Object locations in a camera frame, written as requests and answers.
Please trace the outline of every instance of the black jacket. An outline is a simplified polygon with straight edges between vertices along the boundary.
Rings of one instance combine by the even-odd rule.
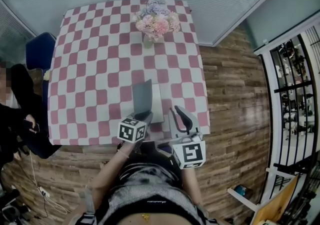
[[[11,80],[12,92],[21,109],[0,104],[0,164],[10,162],[13,153],[18,151],[17,132],[23,127],[26,116],[34,115],[39,99],[41,100],[41,97],[34,93],[34,83],[23,65],[14,65],[7,77]]]

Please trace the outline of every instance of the pink and white checkered tablecloth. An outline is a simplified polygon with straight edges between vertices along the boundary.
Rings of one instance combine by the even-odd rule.
[[[48,90],[50,141],[55,145],[116,144],[118,123],[133,112],[132,85],[160,85],[163,123],[150,140],[170,138],[168,111],[179,105],[210,133],[206,83],[190,8],[166,0],[179,14],[180,32],[143,46],[132,15],[148,0],[116,0],[68,10],[56,40]]]

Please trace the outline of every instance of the hand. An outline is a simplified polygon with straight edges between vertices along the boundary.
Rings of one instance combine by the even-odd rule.
[[[13,156],[17,161],[21,161],[21,156],[20,156],[19,151],[17,151],[16,153],[13,153]]]
[[[34,117],[32,115],[27,115],[25,117],[25,120],[28,120],[29,122],[32,122],[32,128],[34,129],[36,127],[36,120],[34,119]],[[33,133],[37,133],[35,130],[33,129],[29,129],[29,131],[33,132]]]

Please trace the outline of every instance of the white cord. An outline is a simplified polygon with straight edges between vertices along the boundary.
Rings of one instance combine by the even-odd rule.
[[[36,188],[37,188],[37,190],[39,191],[40,195],[44,198],[44,201],[47,201],[50,206],[52,206],[57,212],[59,212],[59,213],[61,213],[61,214],[67,215],[68,212],[71,213],[71,211],[68,210],[67,208],[64,208],[63,206],[61,206],[60,204],[56,203],[55,201],[53,201],[52,199],[48,198],[47,196],[42,195],[41,190],[40,190],[40,187],[38,187],[38,183],[37,183],[37,180],[36,180],[36,174],[35,174],[34,163],[33,163],[33,160],[32,160],[32,153],[31,153],[31,151],[30,151],[30,157],[31,157],[31,166],[32,166],[32,171],[33,171],[34,183],[35,183]],[[58,210],[58,209],[57,209],[56,207],[54,207],[51,203],[55,204],[57,207],[60,207],[63,211]]]

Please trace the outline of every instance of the phone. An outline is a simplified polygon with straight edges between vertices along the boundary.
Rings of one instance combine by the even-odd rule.
[[[26,120],[26,119],[24,119],[24,120],[23,120],[23,126],[24,126],[25,128],[27,128],[27,129],[35,130],[37,133],[40,132],[40,127],[39,127],[39,124],[38,124],[38,123],[36,123],[36,124],[35,124],[35,127],[32,128],[33,123],[30,122],[30,121],[28,121],[28,120]]]

